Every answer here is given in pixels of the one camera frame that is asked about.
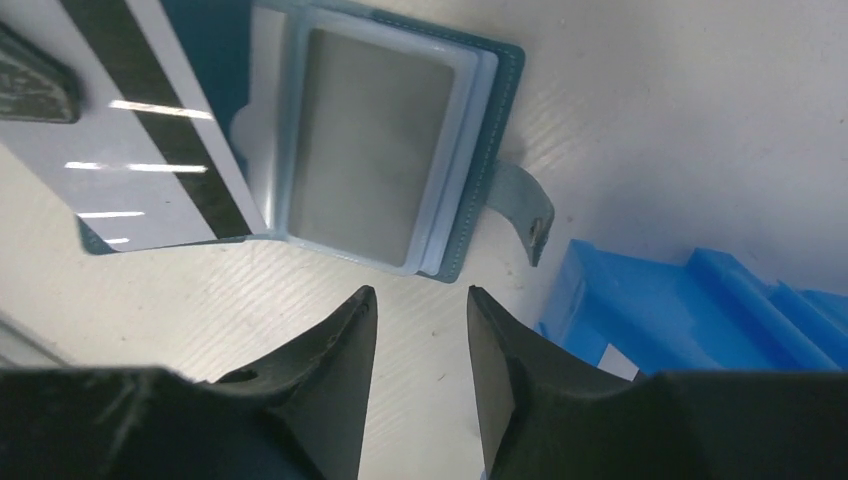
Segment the white card with black stripe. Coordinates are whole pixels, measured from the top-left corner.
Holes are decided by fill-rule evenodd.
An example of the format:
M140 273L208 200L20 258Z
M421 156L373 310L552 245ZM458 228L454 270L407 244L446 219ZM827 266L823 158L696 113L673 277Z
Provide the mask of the white card with black stripe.
M71 69L74 124L1 141L117 252L265 234L228 133L248 102L248 1L5 1L1 25Z

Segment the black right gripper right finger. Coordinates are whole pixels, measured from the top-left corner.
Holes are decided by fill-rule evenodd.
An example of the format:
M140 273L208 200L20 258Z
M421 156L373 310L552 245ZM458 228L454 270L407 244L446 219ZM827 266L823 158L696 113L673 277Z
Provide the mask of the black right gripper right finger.
M467 297L490 479L843 479L843 373L672 371L627 381Z

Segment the blue plastic bin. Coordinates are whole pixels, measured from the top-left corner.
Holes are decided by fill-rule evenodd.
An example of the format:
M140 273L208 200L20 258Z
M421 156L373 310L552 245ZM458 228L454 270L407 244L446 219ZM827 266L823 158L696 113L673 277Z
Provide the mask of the blue plastic bin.
M592 366L616 349L646 375L847 368L846 296L766 283L704 248L677 265L574 240L535 329Z

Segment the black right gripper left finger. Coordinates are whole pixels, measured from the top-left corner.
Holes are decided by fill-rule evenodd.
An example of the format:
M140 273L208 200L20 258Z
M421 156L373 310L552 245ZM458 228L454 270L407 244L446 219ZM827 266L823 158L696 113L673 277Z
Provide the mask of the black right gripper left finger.
M375 290L215 382L162 367L5 368L5 479L354 479Z

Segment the teal leather card holder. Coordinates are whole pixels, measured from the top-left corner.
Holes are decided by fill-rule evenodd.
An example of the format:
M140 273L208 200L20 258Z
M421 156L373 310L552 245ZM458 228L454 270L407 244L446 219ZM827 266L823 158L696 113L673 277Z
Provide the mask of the teal leather card holder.
M117 217L93 254L286 242L451 283L480 212L539 262L554 207L498 153L523 50L353 1L65 1L103 65L97 160Z

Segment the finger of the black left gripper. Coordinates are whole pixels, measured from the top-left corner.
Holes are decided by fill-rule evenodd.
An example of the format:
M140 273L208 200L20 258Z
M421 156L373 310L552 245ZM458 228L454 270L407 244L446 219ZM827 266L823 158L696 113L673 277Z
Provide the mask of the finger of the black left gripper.
M82 97L73 71L1 25L1 118L74 124Z

